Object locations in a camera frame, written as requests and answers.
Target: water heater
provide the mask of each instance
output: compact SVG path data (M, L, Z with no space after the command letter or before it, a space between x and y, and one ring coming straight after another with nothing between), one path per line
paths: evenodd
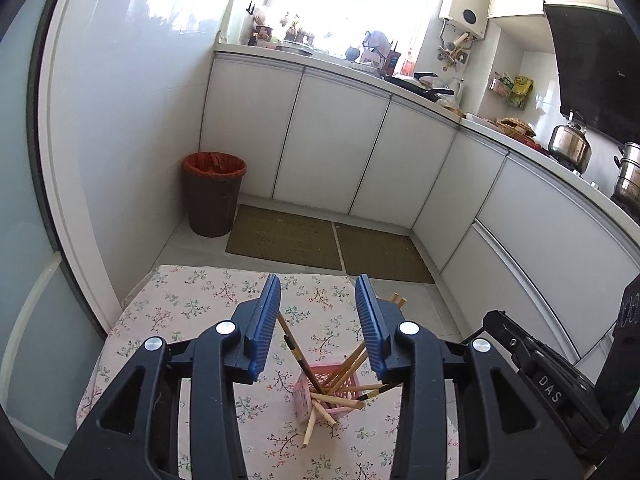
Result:
M484 38L489 0L443 0L440 17L462 32Z

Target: brown trash can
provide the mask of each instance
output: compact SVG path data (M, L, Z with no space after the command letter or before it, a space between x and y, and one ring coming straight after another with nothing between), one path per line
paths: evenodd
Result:
M245 161L228 153L198 152L188 155L182 167L191 229L209 238L226 235L234 225Z

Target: pink tablecloth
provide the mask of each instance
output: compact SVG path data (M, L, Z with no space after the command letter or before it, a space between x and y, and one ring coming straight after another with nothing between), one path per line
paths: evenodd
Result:
M260 295L268 274L213 267L161 266L126 300L78 407L78 424L140 343L152 335L167 341L195 338L231 317L236 305ZM362 341L347 276L279 275L280 311L310 362L341 359ZM365 362L360 383L376 383ZM252 386L236 384L236 410L244 460L254 480L386 480L398 428L400 389L369 401L331 429L320 424L303 449L304 427L296 421L291 391L300 369L276 324L266 368ZM180 476L190 478L189 396L181 399L178 456ZM457 431L449 422L448 478L458 476Z

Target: range hood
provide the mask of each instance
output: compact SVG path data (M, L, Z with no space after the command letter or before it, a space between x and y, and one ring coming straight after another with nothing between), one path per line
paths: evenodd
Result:
M618 142L640 142L640 43L624 16L545 6L558 62L560 111Z

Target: floor mat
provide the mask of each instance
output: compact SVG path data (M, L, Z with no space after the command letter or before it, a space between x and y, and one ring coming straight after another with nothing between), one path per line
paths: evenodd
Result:
M226 252L341 270L331 222L241 205Z
M366 272L370 278L381 280L434 283L408 236L346 224L336 224L335 228L347 274Z

